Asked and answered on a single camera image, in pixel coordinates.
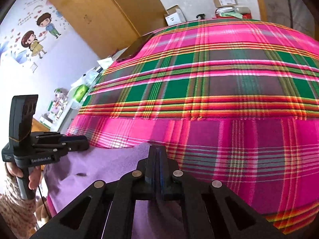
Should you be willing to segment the person's left forearm sleeve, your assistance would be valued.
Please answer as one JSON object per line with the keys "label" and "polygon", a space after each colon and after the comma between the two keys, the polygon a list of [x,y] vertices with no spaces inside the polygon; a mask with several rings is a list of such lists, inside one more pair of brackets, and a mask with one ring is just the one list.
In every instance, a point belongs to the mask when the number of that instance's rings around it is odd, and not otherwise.
{"label": "person's left forearm sleeve", "polygon": [[29,238],[30,231],[36,226],[36,199],[24,200],[17,180],[8,171],[5,190],[1,194],[1,215],[17,238]]}

